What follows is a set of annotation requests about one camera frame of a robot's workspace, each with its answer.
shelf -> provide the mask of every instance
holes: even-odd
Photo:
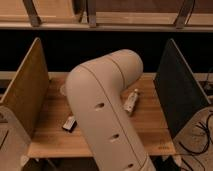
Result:
[[[211,0],[81,0],[77,13],[78,0],[32,2],[39,26],[32,26],[27,7],[14,0],[0,2],[0,29],[213,32]]]

wooden tabletop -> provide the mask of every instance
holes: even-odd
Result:
[[[65,77],[51,79],[40,113],[28,156],[31,158],[92,157],[92,153],[77,126],[72,133],[62,129],[72,115],[66,97],[60,93]],[[154,87],[153,78],[143,75],[122,93],[124,101],[138,88],[139,101],[130,120],[149,155],[172,155],[175,148]]]

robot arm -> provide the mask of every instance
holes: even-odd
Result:
[[[155,170],[120,99],[142,71],[136,53],[120,50],[80,64],[68,75],[68,103],[101,171]]]

cable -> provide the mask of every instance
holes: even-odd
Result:
[[[192,151],[192,150],[188,149],[185,145],[183,145],[182,142],[179,142],[179,145],[187,152],[187,154],[179,154],[179,155],[192,156],[200,164],[200,166],[203,168],[204,171],[205,171],[205,166],[202,164],[202,162],[200,160],[198,160],[196,158],[196,156],[205,153],[209,149],[210,143],[213,144],[213,140],[211,138],[211,132],[210,132],[210,129],[209,129],[209,121],[210,121],[211,117],[213,116],[213,111],[210,110],[209,112],[210,112],[210,114],[208,115],[208,117],[206,119],[206,123],[199,122],[198,125],[196,125],[196,127],[202,129],[205,132],[206,137],[207,137],[207,142],[204,145],[203,149],[199,152],[198,151]],[[185,160],[182,159],[182,161],[188,168],[191,169],[191,166]]]
[[[209,85],[209,83],[210,83],[210,81],[209,81],[209,76],[210,76],[210,73],[211,73],[212,71],[213,71],[213,67],[211,67],[211,68],[208,70],[208,73],[207,73],[207,75],[206,75],[205,84],[204,84],[204,86],[203,86],[204,90],[208,90],[209,88],[211,88],[210,85]]]

